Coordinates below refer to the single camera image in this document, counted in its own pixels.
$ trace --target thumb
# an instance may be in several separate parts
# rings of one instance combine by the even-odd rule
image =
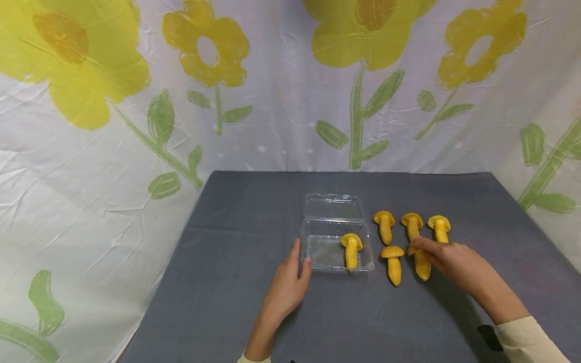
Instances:
[[[424,237],[418,237],[411,241],[411,246],[418,249],[428,251],[433,254],[435,257],[440,257],[442,254],[442,245],[445,243],[432,241],[431,239],[427,239]]]
[[[305,283],[308,286],[312,273],[313,273],[313,269],[311,268],[311,258],[306,258],[303,261],[303,268],[300,270],[299,281],[301,281],[302,283]]]

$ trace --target gray tablecloth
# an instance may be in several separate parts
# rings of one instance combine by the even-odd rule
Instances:
[[[448,217],[450,240],[489,260],[558,347],[581,362],[581,275],[494,176],[363,172],[212,174],[121,362],[235,362],[311,192],[362,200],[376,267],[359,276],[314,273],[278,333],[275,363],[508,361],[476,330],[489,318],[437,271],[421,282],[405,257],[403,281],[391,285],[372,222],[382,209],[398,219]],[[407,245],[403,226],[393,234],[395,245]]]

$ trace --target plastic container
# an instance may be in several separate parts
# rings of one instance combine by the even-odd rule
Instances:
[[[363,249],[357,252],[357,268],[345,267],[345,248],[341,237],[355,233]],[[359,199],[352,195],[309,193],[304,196],[300,226],[301,260],[311,258],[314,271],[360,272],[375,266]]]

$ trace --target green leaf print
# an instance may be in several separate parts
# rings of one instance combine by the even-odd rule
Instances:
[[[212,102],[200,92],[188,91],[188,101],[203,109],[211,109]]]
[[[442,112],[437,117],[436,123],[444,121],[444,120],[448,120],[449,118],[453,118],[453,117],[461,115],[465,112],[468,112],[468,111],[472,110],[473,107],[474,107],[474,104],[472,104],[472,103],[465,103],[463,105],[450,106],[448,109],[446,109],[444,112]]]
[[[518,204],[524,210],[535,205],[556,213],[568,213],[575,208],[575,201],[570,197],[562,194],[543,194],[543,192],[565,163],[567,157],[575,154],[573,150],[576,149],[579,138],[581,138],[581,114],[577,116],[567,131],[561,136],[561,139],[555,144],[555,147],[519,197]]]
[[[385,81],[379,86],[377,91],[371,96],[369,102],[363,110],[362,119],[363,121],[368,120],[370,117],[379,112],[399,89],[403,77],[406,72],[403,69],[393,72]]]
[[[149,104],[147,125],[149,134],[158,145],[165,145],[174,129],[175,113],[170,94],[164,89]]]
[[[437,106],[434,95],[430,91],[423,89],[418,95],[418,106],[426,112],[434,111]]]
[[[544,132],[536,124],[528,124],[521,130],[522,157],[526,166],[539,165],[543,161]]]
[[[28,299],[38,312],[38,332],[44,336],[54,333],[64,320],[64,309],[52,296],[50,271],[36,274],[30,283]]]
[[[190,152],[188,157],[188,167],[190,172],[196,174],[198,169],[198,164],[202,160],[202,147],[200,145],[196,146],[192,152]]]
[[[575,201],[571,197],[558,193],[537,195],[533,203],[538,208],[561,214],[575,209]]]
[[[359,160],[367,161],[374,156],[380,154],[389,146],[389,140],[379,140],[371,145],[367,146],[361,153],[359,154]]]
[[[247,118],[252,112],[252,106],[244,106],[237,109],[224,112],[222,114],[222,121],[227,124],[236,124]]]
[[[42,363],[56,363],[60,358],[59,352],[43,336],[26,326],[1,318],[0,339],[23,347]]]
[[[347,135],[325,121],[318,121],[315,126],[315,131],[319,134],[321,139],[327,143],[327,145],[332,146],[335,149],[342,149],[345,144],[349,142],[349,137]]]
[[[181,188],[178,173],[170,171],[155,178],[150,184],[148,191],[153,199],[167,198],[176,194]]]
[[[581,160],[581,142],[576,143],[569,150],[569,157],[575,160]]]

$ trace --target mushroom cap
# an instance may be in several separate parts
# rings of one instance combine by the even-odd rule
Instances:
[[[387,246],[381,251],[381,258],[392,258],[403,256],[405,252],[399,246]]]
[[[363,249],[363,244],[361,243],[361,239],[355,233],[347,233],[343,237],[341,237],[341,244],[343,247],[347,247],[349,243],[356,243],[357,251],[361,251]]]
[[[446,232],[450,230],[450,221],[443,215],[433,215],[428,219],[428,226],[432,229],[436,228],[436,221],[444,221],[444,226],[446,227]]]
[[[389,220],[389,225],[390,226],[395,226],[396,225],[396,220],[393,219],[393,216],[390,212],[386,211],[386,210],[380,210],[379,212],[375,213],[375,216],[373,217],[373,222],[379,224],[379,221],[381,220],[381,217],[387,217]]]
[[[416,213],[404,214],[403,217],[401,218],[401,223],[403,223],[403,225],[407,226],[407,223],[412,219],[416,219],[418,221],[418,228],[422,228],[424,226],[424,222],[422,221],[422,218]]]

